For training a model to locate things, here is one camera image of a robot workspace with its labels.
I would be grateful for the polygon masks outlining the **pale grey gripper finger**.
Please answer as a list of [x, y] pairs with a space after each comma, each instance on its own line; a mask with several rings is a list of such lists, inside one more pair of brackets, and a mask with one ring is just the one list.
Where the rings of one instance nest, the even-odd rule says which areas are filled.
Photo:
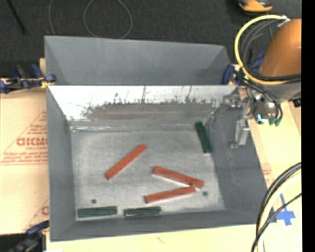
[[240, 146], [243, 146], [243, 131], [244, 131], [244, 122], [237, 120], [235, 130], [234, 130], [234, 139], [232, 140], [230, 147], [232, 149], [237, 149]]
[[239, 138], [238, 138], [238, 145], [246, 145], [248, 136], [249, 136], [250, 128], [243, 127], [240, 129]]

